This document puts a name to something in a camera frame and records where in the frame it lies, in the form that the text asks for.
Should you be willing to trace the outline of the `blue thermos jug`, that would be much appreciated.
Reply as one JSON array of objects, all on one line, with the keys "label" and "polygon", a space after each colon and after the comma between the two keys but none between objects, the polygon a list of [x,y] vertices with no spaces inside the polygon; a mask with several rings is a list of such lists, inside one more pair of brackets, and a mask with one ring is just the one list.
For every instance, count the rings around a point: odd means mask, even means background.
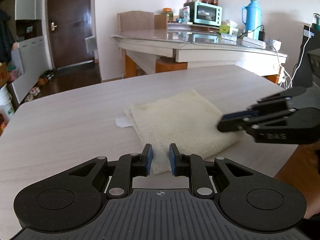
[{"label": "blue thermos jug", "polygon": [[245,33],[250,38],[257,40],[261,30],[262,8],[260,2],[251,0],[247,6],[242,7],[242,22],[245,25]]}]

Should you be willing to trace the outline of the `dark hanging jacket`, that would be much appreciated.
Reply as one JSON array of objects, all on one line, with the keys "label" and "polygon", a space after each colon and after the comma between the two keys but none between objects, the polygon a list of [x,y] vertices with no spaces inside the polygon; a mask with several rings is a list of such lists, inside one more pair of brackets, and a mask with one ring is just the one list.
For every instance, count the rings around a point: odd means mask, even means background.
[{"label": "dark hanging jacket", "polygon": [[1,63],[9,64],[11,62],[11,50],[15,43],[12,33],[8,27],[10,16],[1,9],[0,14],[0,57]]}]

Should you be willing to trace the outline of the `white plastic bucket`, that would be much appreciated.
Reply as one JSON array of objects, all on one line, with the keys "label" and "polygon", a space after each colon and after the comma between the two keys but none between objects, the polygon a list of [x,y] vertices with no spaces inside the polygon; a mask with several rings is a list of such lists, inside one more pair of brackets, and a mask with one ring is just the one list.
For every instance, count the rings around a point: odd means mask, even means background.
[{"label": "white plastic bucket", "polygon": [[8,124],[15,114],[15,110],[12,105],[12,97],[7,89],[7,85],[4,85],[0,90],[0,111],[4,121]]}]

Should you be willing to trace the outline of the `white glass-top side table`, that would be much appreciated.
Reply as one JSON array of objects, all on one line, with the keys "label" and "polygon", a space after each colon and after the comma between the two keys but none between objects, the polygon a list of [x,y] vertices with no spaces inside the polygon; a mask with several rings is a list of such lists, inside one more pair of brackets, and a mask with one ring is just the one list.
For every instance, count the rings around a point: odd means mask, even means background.
[{"label": "white glass-top side table", "polygon": [[259,76],[277,75],[287,55],[238,39],[188,30],[137,30],[113,35],[125,52],[125,63],[135,63],[146,74],[156,73],[156,61],[183,63],[191,68],[234,64]]}]

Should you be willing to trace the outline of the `grey white cabinet unit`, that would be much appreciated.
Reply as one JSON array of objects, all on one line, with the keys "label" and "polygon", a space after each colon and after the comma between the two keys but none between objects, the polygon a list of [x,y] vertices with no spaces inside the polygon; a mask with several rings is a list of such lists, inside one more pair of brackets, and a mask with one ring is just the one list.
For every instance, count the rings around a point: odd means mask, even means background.
[{"label": "grey white cabinet unit", "polygon": [[8,27],[17,42],[13,64],[22,73],[9,85],[14,102],[21,104],[39,77],[49,70],[42,31],[42,0],[1,0],[9,16]]}]

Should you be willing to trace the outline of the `green tissue box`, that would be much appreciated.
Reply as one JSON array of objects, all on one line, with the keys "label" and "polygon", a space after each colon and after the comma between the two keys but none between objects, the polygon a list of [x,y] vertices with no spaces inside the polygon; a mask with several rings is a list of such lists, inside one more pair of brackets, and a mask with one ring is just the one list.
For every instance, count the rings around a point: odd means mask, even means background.
[{"label": "green tissue box", "polygon": [[227,24],[222,24],[219,27],[220,34],[230,34],[231,27]]}]

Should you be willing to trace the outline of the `dark brown door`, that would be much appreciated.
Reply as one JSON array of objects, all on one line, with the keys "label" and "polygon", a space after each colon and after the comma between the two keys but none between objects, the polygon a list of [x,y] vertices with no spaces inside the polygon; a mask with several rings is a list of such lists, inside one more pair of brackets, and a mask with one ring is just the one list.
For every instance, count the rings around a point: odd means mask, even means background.
[{"label": "dark brown door", "polygon": [[47,0],[47,16],[55,68],[94,60],[85,41],[92,36],[91,0]]}]

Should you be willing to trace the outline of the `teal toaster oven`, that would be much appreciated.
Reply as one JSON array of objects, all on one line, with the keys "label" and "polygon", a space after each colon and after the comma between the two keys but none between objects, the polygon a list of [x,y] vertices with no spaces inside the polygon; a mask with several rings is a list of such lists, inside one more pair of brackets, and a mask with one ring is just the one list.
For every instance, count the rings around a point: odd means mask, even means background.
[{"label": "teal toaster oven", "polygon": [[190,22],[193,24],[219,27],[222,23],[222,8],[202,2],[184,3],[190,9]]}]

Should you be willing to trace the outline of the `cream white towel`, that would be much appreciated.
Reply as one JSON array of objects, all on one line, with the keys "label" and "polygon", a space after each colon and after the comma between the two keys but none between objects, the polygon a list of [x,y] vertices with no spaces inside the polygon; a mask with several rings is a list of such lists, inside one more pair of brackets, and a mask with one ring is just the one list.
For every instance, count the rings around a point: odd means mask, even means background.
[{"label": "cream white towel", "polygon": [[151,144],[152,170],[160,174],[171,170],[169,146],[176,144],[181,154],[196,154],[203,159],[237,144],[241,131],[221,133],[217,124],[221,111],[195,90],[168,98],[132,105],[126,110],[140,142]]}]

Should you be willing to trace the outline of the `orange lid glass jar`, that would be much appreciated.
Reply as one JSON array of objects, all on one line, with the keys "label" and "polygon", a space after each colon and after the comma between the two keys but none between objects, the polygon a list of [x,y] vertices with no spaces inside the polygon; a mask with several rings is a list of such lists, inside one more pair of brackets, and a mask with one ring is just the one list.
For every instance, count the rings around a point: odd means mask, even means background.
[{"label": "orange lid glass jar", "polygon": [[171,8],[163,8],[162,13],[167,16],[167,21],[168,22],[173,22],[174,20],[174,13]]}]

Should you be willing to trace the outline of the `white power strip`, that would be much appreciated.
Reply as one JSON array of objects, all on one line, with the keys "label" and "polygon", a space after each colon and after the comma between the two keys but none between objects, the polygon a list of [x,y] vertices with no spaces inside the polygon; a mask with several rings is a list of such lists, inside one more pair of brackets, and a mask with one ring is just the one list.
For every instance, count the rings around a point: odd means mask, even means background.
[{"label": "white power strip", "polygon": [[250,38],[250,37],[244,37],[242,39],[242,43],[249,43],[249,44],[253,44],[255,46],[259,46],[263,49],[266,48],[266,43],[264,41],[260,41],[260,40],[256,40],[256,39],[253,39],[253,38]]}]

